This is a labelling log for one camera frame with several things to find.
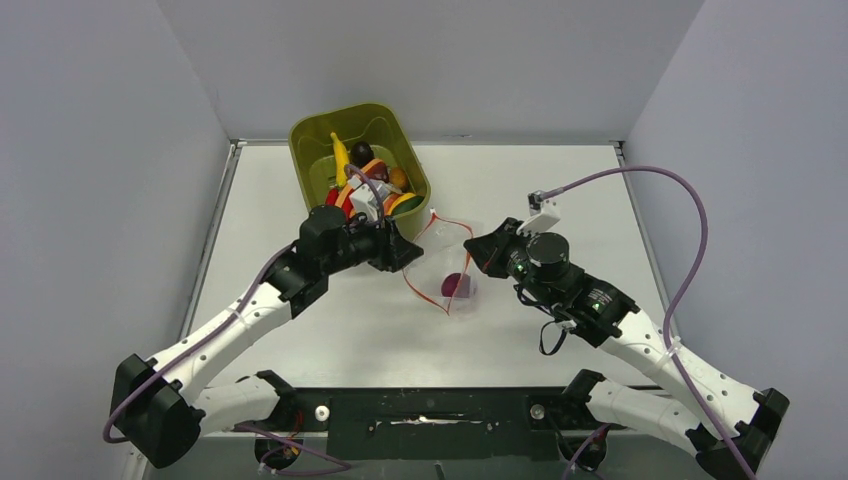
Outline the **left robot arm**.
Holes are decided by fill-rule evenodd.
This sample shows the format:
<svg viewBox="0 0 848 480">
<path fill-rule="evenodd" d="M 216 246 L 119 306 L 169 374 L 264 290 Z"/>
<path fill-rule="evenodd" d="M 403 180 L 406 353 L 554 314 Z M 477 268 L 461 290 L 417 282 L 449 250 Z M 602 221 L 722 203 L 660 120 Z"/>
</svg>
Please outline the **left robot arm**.
<svg viewBox="0 0 848 480">
<path fill-rule="evenodd" d="M 209 383 L 259 339 L 296 318 L 323 296 L 331 275 L 362 263 L 398 272 L 423 250 L 395 220 L 348 219 L 335 206 L 313 208 L 299 236 L 260 268 L 232 304 L 176 344 L 116 369 L 103 439 L 129 442 L 157 468 L 172 465 L 206 433 L 263 421 L 287 403 L 291 386 L 261 371 L 239 386 Z"/>
</svg>

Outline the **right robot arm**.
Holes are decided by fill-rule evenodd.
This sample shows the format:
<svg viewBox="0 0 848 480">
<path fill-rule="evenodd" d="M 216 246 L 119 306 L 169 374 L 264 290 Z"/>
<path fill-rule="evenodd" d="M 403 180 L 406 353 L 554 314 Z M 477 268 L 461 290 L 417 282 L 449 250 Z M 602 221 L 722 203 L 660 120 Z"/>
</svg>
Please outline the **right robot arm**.
<svg viewBox="0 0 848 480">
<path fill-rule="evenodd" d="M 511 279 L 519 301 L 549 314 L 574 335 L 638 370 L 663 390 L 657 396 L 581 370 L 562 400 L 564 417 L 585 427 L 619 425 L 693 456 L 714 479 L 747 479 L 774 442 L 789 400 L 775 389 L 740 383 L 684 347 L 612 284 L 570 260 L 560 234 L 525 235 L 506 219 L 463 247 L 488 277 Z"/>
</svg>

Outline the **clear zip bag orange zipper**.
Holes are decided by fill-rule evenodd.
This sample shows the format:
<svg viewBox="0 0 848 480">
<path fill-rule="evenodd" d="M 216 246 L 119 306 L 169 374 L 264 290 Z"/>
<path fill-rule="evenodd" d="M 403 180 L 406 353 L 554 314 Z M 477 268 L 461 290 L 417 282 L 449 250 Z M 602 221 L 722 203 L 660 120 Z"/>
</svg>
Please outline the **clear zip bag orange zipper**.
<svg viewBox="0 0 848 480">
<path fill-rule="evenodd" d="M 478 273 L 463 242 L 479 232 L 477 222 L 451 218 L 439 214 L 434 208 L 429 219 L 413 242 L 423 248 L 421 258 L 403 269 L 406 285 L 420 300 L 450 317 L 470 315 L 478 300 Z M 468 274 L 473 281 L 473 296 L 467 299 L 443 297 L 440 293 L 442 281 L 449 274 Z"/>
</svg>

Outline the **dark purple plum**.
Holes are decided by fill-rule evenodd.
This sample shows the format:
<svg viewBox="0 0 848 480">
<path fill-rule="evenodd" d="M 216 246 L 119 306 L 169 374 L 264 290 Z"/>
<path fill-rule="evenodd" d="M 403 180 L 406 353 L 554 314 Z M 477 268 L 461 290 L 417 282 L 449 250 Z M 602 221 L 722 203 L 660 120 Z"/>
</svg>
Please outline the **dark purple plum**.
<svg viewBox="0 0 848 480">
<path fill-rule="evenodd" d="M 354 166 L 364 169 L 368 163 L 375 159 L 376 155 L 368 142 L 359 141 L 351 147 L 349 157 Z"/>
</svg>

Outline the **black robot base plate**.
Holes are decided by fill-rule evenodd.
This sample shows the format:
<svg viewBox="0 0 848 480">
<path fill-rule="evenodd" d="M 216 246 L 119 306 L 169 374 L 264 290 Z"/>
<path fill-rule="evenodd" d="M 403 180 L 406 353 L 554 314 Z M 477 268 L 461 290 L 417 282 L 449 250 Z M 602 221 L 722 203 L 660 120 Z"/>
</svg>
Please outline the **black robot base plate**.
<svg viewBox="0 0 848 480">
<path fill-rule="evenodd" d="M 299 388 L 257 424 L 314 434 L 346 461 L 553 461 L 599 425 L 561 387 Z"/>
</svg>

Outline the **long yellow chili pepper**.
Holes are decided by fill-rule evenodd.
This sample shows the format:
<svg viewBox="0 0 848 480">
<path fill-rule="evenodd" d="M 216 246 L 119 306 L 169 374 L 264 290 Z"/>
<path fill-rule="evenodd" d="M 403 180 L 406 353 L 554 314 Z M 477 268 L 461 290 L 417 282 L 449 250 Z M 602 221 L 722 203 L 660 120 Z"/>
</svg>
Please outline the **long yellow chili pepper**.
<svg viewBox="0 0 848 480">
<path fill-rule="evenodd" d="M 348 150 L 335 132 L 330 133 L 335 163 L 335 185 L 341 189 L 347 184 L 346 166 L 350 163 Z"/>
</svg>

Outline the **purple red onion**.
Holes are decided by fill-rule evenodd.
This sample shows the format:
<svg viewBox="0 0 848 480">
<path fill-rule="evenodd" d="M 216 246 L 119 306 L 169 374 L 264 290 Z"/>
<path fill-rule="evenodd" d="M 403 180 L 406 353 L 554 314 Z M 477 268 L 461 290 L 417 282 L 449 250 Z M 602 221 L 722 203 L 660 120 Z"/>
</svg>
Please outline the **purple red onion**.
<svg viewBox="0 0 848 480">
<path fill-rule="evenodd" d="M 443 297 L 467 299 L 473 296 L 472 278 L 466 273 L 455 272 L 444 278 L 440 286 Z"/>
</svg>

